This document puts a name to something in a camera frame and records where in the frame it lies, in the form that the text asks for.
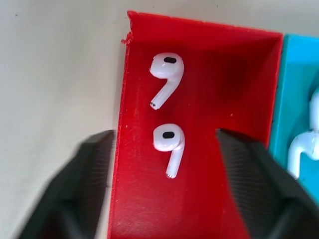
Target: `white surface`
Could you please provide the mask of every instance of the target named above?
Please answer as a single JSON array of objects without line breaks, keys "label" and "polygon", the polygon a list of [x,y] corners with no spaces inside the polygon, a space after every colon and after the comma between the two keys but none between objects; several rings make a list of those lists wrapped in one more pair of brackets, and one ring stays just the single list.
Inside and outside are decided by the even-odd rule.
[{"label": "white surface", "polygon": [[319,35],[318,0],[0,0],[1,239],[78,142],[116,128],[128,9]]}]

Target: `white table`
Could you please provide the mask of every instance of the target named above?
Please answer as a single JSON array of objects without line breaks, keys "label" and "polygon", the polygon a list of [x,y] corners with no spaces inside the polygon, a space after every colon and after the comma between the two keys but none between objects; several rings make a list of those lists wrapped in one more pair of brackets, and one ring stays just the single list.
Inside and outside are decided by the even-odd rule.
[{"label": "white table", "polygon": [[318,0],[0,0],[0,238],[80,141],[116,129],[128,9],[319,35]]}]

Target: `earbud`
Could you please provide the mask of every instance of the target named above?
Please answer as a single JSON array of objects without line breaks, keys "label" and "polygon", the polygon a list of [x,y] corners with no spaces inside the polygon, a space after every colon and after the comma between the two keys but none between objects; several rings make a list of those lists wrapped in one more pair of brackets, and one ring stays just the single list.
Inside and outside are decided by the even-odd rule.
[{"label": "earbud", "polygon": [[294,138],[288,151],[288,172],[298,179],[300,175],[300,155],[305,153],[312,160],[319,160],[319,91],[316,90],[310,101],[311,131]]},{"label": "earbud", "polygon": [[158,126],[154,130],[153,136],[155,149],[162,152],[172,151],[166,170],[166,176],[168,178],[175,178],[185,147],[183,130],[173,123],[167,123]]},{"label": "earbud", "polygon": [[184,63],[175,53],[161,53],[153,58],[150,72],[159,79],[167,79],[167,83],[150,103],[150,106],[157,110],[178,87],[184,73]]}]

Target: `red container wall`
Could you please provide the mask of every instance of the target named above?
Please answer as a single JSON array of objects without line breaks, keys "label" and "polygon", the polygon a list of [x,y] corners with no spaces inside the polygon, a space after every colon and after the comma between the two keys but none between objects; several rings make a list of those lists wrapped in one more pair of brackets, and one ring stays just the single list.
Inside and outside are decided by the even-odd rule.
[{"label": "red container wall", "polygon": [[[228,192],[215,131],[228,128],[268,144],[282,35],[144,13],[129,17],[108,238],[249,238]],[[161,52],[179,54],[184,75],[155,111],[149,104],[165,80],[149,68]],[[170,152],[153,147],[153,130],[163,123],[185,134],[175,179],[165,177]]]}]

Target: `white earbud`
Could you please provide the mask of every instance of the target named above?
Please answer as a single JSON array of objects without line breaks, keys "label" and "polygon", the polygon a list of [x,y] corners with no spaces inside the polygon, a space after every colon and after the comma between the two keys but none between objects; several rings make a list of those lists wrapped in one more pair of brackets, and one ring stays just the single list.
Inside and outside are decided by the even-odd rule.
[{"label": "white earbud", "polygon": [[161,53],[153,58],[150,72],[159,79],[167,79],[167,83],[150,103],[150,106],[157,110],[178,87],[184,73],[184,63],[175,53]]},{"label": "white earbud", "polygon": [[319,160],[319,91],[315,91],[310,101],[310,128],[294,138],[288,151],[288,172],[298,179],[300,175],[300,155],[305,153],[312,160]]},{"label": "white earbud", "polygon": [[175,178],[185,147],[183,130],[173,123],[167,123],[158,126],[154,130],[153,136],[155,149],[162,152],[172,151],[166,170],[166,176],[168,178]]}]

